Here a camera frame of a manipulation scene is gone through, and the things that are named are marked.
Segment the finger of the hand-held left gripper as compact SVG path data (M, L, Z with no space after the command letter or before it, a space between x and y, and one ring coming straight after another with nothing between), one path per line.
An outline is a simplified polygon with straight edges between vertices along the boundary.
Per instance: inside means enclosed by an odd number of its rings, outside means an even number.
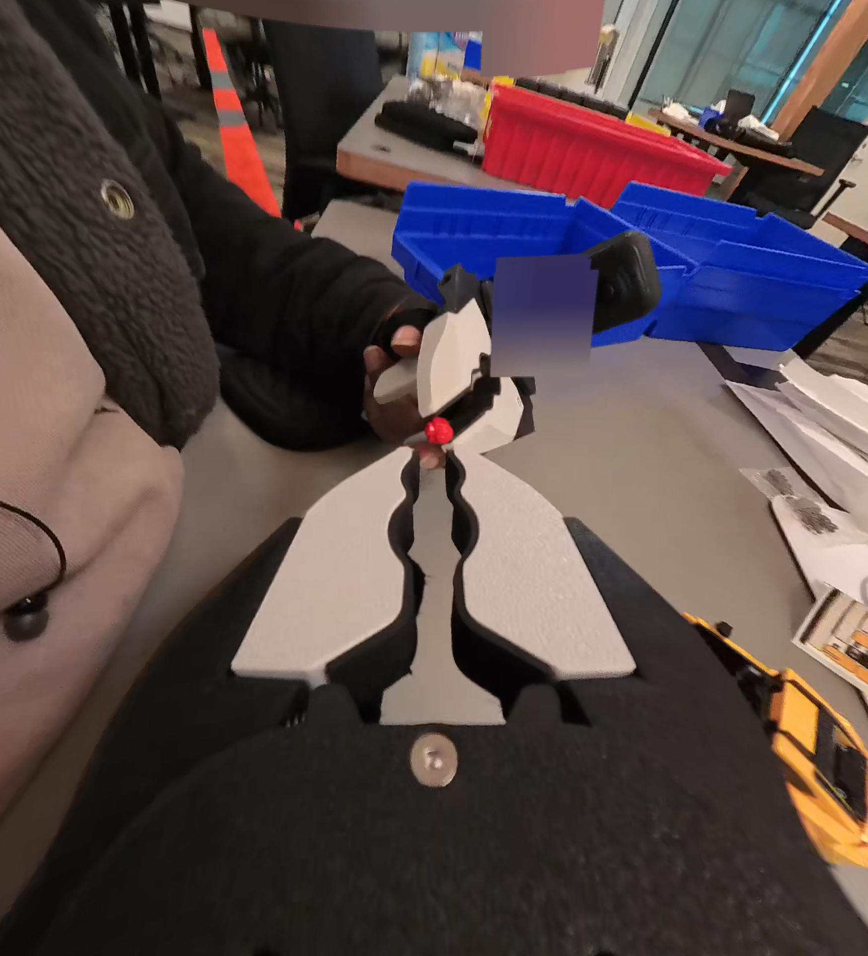
M416 403L423 419L440 415L473 388L481 358L491 355L479 305L436 317L424 330L416 360Z
M446 451L486 454L534 430L531 379L483 377L445 420L452 429Z

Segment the black office chair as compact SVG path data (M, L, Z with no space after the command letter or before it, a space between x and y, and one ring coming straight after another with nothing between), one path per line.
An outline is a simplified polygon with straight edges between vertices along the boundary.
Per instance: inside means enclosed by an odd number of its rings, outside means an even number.
M808 231L818 214L815 209L826 201L829 206L854 183L842 173L860 146L868 138L868 123L847 119L814 106L791 134L791 157L821 169L812 174L786 165L756 162L747 169L729 202L753 209L759 217L774 214Z

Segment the orange traffic cone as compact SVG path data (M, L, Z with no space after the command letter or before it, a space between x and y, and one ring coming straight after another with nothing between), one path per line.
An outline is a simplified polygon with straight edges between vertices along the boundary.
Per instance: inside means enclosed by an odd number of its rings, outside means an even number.
M256 205L279 218L282 215L280 205L264 171L217 33L213 29L201 28L200 36L211 78L226 176Z

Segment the row of black boxes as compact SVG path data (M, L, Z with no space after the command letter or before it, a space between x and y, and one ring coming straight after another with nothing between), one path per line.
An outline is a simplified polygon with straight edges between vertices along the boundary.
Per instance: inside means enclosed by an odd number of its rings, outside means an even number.
M568 102L597 113L612 116L620 121L625 121L629 115L629 109L626 106L602 99L595 92L591 93L585 88L574 90L546 78L526 77L516 78L514 85L553 100Z

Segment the person's left hand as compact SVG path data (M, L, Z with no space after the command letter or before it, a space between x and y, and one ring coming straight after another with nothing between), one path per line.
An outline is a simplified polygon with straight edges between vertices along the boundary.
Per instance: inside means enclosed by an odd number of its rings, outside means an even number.
M380 440L388 445L400 446L418 436L423 430L416 400L407 396L385 404L374 397L374 387L382 373L389 368L414 359L419 354L422 333L413 326L401 326L393 335L391 351L372 345L364 352L365 385L363 411L367 422Z

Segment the dark grey fleece jacket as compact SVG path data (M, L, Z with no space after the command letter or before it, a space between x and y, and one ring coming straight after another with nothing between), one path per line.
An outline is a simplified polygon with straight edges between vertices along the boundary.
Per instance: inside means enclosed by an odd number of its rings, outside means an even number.
M107 394L183 448L219 391L201 291L141 174L17 2L0 2L0 227Z

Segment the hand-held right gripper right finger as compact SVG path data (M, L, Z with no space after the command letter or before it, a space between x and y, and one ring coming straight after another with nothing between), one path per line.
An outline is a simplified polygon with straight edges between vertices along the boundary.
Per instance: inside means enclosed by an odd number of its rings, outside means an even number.
M507 719L526 687L634 675L623 639L568 520L522 479L454 451L445 473L459 553L451 646L466 678Z

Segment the large yellow plastic bin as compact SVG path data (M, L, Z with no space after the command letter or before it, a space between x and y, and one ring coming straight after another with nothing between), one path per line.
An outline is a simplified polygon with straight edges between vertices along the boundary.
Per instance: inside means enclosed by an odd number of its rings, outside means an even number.
M491 89L491 90L493 90L493 89L495 89L495 88L496 88L496 89L499 89L499 88L501 88L501 87L515 87L515 88L518 88L518 87L516 87L516 86L514 85L514 80L515 80L515 79L516 79L516 78L507 77L507 76L493 77L493 78L490 79L490 89ZM658 123L656 123L656 122L654 122L654 121L652 121L652 120L643 119L642 117L634 116L633 113L631 113L631 111L629 111L629 115L627 116L627 119L626 119L624 122L626 122L627 124L629 124L629 125L631 125L631 126L635 126L635 127L637 127L637 128L643 129L643 130L649 130L649 131L651 131L651 132L655 132L655 133L657 133L658 135L661 135L661 136L667 136L667 137L671 136L671 132L670 132L670 130L669 130L667 127L665 127L665 126L663 126L663 125L660 125L660 124L658 124Z

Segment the red plastic bin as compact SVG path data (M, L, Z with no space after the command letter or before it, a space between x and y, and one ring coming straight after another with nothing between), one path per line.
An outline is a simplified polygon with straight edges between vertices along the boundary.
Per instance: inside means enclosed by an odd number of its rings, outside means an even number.
M500 85L491 92L483 171L607 209L631 183L703 196L730 168L678 138Z

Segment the sticker sheet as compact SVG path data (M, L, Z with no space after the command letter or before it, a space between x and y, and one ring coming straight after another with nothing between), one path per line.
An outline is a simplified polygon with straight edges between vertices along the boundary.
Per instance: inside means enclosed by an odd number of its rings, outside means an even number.
M868 604L825 587L793 644L857 690L868 694Z

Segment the orange lego car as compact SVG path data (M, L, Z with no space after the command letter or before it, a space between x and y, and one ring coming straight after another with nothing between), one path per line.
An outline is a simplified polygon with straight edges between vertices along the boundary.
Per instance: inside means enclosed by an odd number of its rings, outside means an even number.
M795 671L758 661L723 623L683 614L729 672L780 761L788 796L817 854L868 868L868 748Z

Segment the clear bag of metal parts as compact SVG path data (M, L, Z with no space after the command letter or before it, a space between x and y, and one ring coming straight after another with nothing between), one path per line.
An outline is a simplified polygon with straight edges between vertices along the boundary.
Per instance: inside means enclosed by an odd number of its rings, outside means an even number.
M405 100L475 125L480 121L464 117L485 115L489 93L483 86L464 79L416 77L411 80Z

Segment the wooden pillar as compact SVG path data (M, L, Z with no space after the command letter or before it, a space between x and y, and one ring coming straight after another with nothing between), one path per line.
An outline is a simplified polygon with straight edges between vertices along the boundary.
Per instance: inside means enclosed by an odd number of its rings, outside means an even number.
M772 128L790 138L814 106L820 106L868 40L868 1L841 2L842 14L808 67L789 87Z

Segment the white book stand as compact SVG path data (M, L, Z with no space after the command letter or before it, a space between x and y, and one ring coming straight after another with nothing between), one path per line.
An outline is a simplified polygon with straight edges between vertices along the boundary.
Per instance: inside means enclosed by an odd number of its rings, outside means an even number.
M814 603L825 587L832 586L868 604L868 533L845 511L827 508L839 524L839 531L816 535L804 529L786 510L785 504L770 503L773 517L813 594ZM868 711L868 694L855 690Z

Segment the beige sweatshirt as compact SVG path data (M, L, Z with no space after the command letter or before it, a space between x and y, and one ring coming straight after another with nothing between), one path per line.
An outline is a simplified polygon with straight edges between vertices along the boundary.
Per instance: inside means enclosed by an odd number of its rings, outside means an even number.
M0 819L81 709L165 554L183 485L0 227Z

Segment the long wooden edge desk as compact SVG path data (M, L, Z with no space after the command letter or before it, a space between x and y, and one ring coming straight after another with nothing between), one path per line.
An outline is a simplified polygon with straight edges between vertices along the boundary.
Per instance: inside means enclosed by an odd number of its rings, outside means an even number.
M846 235L846 241L841 245L841 249L868 263L868 226L854 223L834 212L826 212L820 221ZM795 352L800 359L808 359L836 333L852 315L859 312L867 303L868 282L861 287L854 298L804 336L804 338L793 347L793 352Z

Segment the blue plastic bin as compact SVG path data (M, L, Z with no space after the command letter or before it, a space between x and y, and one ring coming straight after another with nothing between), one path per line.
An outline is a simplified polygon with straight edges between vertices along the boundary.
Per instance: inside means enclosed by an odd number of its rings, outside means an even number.
M456 265L492 279L499 258L581 253L631 229L584 198L413 182L392 233L392 258L416 293L440 304L442 275Z
M649 229L687 264L654 338L784 352L868 284L868 263L773 214Z
M638 182L626 185L610 210L632 222L629 209L633 207L736 226L752 225L759 220L754 209L742 205Z

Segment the black foam pad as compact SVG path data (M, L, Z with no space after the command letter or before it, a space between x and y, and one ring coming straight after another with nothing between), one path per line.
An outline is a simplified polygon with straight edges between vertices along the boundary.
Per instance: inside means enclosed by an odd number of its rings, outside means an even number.
M385 102L374 125L394 136L441 153L476 148L479 132L420 102Z

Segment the clear bag of small parts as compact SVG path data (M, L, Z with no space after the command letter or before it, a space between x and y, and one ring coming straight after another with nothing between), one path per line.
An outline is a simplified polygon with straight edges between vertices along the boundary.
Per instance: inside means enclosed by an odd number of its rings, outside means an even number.
M812 534L830 534L839 531L823 500L792 468L765 470L742 469L742 476L753 484L769 503L785 504L786 510Z

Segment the white wipes canister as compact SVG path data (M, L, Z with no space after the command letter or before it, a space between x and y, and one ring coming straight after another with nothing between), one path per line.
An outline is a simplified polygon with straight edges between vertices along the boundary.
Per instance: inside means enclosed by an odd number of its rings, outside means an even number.
M412 31L409 36L406 76L411 79L436 75L441 32Z
M481 31L442 31L438 40L436 72L439 76L461 78L465 72L480 71L483 54Z

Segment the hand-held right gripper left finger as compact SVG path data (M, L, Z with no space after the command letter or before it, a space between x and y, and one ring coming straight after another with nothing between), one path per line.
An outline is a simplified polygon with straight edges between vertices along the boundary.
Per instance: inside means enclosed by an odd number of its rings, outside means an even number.
M363 719L417 647L423 574L410 552L419 462L397 448L304 515L232 660L242 678L344 687Z

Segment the black high-back chair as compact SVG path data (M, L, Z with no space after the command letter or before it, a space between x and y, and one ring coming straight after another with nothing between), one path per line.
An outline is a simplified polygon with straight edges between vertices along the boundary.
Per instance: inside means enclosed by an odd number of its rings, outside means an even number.
M374 32L262 24L284 122L284 218L322 213L335 199L377 195L377 187L336 168L339 143L384 90Z

